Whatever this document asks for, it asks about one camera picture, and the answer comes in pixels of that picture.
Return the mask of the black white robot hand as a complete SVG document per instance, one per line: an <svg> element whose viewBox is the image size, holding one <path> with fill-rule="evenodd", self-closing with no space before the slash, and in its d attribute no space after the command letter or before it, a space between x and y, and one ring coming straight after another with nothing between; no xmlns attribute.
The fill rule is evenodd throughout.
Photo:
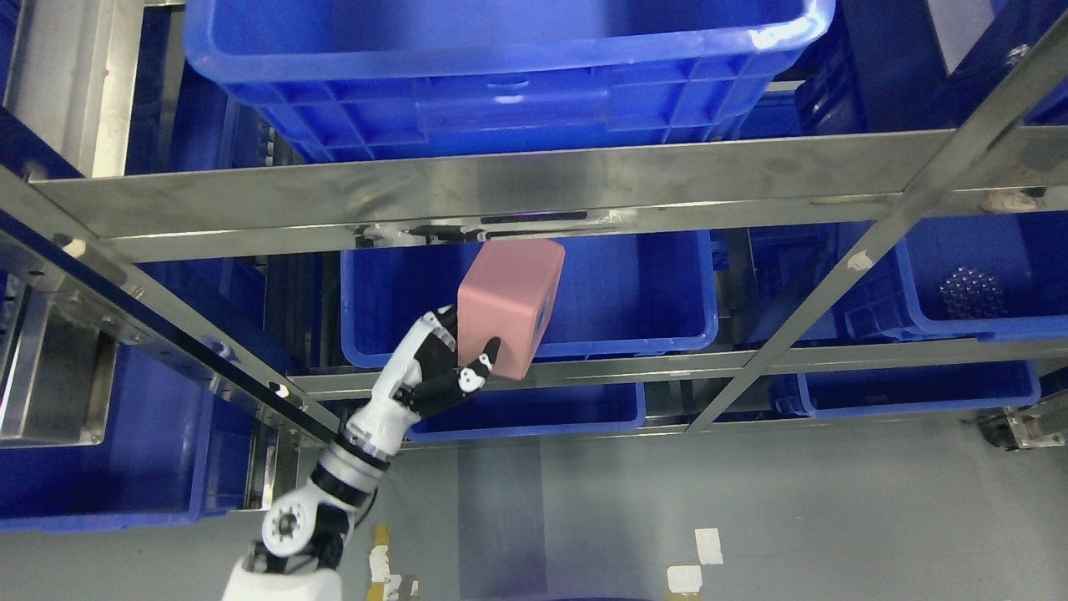
<svg viewBox="0 0 1068 601"><path fill-rule="evenodd" d="M396 453L417 423L460 406L484 388L501 342L492 337L461 364L457 325L457 309L449 305L424 313L409 327L371 388L370 404L346 423L348 441Z"/></svg>

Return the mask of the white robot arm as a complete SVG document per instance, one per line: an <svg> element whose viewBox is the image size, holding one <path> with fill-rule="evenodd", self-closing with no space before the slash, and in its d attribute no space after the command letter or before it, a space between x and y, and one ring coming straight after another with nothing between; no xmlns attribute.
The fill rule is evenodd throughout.
<svg viewBox="0 0 1068 601"><path fill-rule="evenodd" d="M408 429L352 416L302 487L272 503L260 540L230 571L224 600L340 600L337 567Z"/></svg>

